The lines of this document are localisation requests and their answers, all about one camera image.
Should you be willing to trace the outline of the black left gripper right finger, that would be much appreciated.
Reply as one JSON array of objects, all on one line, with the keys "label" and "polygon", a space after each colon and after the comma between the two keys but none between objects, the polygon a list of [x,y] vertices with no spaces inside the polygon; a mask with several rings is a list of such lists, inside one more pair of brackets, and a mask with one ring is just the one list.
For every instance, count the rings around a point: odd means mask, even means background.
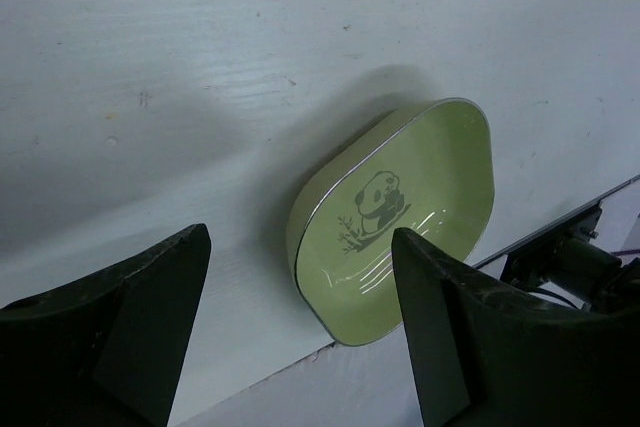
[{"label": "black left gripper right finger", "polygon": [[532,296],[408,228],[392,260],[427,426],[635,426],[639,265],[613,262],[590,311]]}]

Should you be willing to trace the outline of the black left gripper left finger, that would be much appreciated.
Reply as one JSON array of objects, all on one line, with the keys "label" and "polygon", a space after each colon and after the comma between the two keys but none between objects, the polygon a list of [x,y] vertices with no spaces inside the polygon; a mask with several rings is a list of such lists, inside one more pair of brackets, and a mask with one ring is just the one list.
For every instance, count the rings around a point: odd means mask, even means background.
[{"label": "black left gripper left finger", "polygon": [[208,265],[194,224],[3,307],[2,425],[167,425]]}]

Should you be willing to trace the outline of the green square panda plate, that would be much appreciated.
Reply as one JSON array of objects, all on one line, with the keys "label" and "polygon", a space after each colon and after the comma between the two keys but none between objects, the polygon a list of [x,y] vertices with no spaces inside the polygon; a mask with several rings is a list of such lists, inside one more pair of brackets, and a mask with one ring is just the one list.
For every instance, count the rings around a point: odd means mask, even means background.
[{"label": "green square panda plate", "polygon": [[463,260],[494,198],[490,128],[477,104],[447,98],[394,109],[297,195],[285,231],[297,290],[335,342],[375,342],[402,321],[395,230],[410,229]]}]

